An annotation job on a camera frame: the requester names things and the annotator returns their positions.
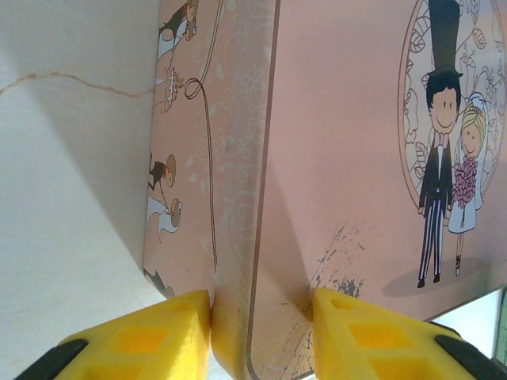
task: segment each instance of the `cartoon groom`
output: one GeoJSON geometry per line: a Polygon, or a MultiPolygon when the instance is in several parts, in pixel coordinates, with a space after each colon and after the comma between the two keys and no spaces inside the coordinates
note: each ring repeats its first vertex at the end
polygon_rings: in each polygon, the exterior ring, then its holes
{"type": "Polygon", "coordinates": [[[429,19],[435,70],[428,73],[426,104],[433,129],[428,161],[419,197],[419,214],[425,218],[425,235],[418,288],[425,285],[431,252],[434,283],[442,272],[442,231],[446,210],[452,208],[452,167],[449,134],[456,124],[461,103],[459,77],[455,69],[459,5],[455,0],[429,0],[429,19]]]}

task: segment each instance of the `top hat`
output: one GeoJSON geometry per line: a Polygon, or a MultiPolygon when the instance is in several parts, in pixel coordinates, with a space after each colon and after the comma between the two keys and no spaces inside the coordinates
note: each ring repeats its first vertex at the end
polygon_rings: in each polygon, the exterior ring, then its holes
{"type": "Polygon", "coordinates": [[[462,76],[455,68],[459,4],[456,0],[429,0],[429,20],[435,70],[428,75],[433,77],[450,72],[462,76]]]}

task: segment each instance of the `cartoon bride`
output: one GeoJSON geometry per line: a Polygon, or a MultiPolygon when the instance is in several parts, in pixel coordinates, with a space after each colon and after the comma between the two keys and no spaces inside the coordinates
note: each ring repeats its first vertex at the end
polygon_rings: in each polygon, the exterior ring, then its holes
{"type": "Polygon", "coordinates": [[[448,229],[458,234],[456,275],[459,275],[464,233],[475,228],[475,212],[482,206],[481,176],[488,138],[488,110],[481,93],[467,102],[459,135],[459,162],[452,186],[453,205],[448,229]]]}

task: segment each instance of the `striped trousers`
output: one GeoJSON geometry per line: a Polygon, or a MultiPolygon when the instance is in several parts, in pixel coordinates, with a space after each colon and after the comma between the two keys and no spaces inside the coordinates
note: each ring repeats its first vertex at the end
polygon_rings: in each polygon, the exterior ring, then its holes
{"type": "Polygon", "coordinates": [[[425,279],[428,274],[429,260],[433,251],[435,276],[442,272],[442,230],[444,229],[444,211],[440,199],[435,199],[429,208],[425,222],[425,239],[422,244],[421,267],[419,279],[425,279]]]}

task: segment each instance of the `bride's blonde hair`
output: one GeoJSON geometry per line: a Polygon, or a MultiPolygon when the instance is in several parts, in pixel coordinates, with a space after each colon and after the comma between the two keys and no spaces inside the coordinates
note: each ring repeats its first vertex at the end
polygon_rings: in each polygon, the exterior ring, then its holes
{"type": "Polygon", "coordinates": [[[467,103],[467,107],[465,107],[465,113],[463,114],[463,122],[461,124],[461,133],[466,127],[475,124],[478,129],[478,132],[481,136],[481,147],[484,143],[484,138],[486,137],[486,110],[480,109],[476,105],[472,99],[470,99],[467,103]]]}

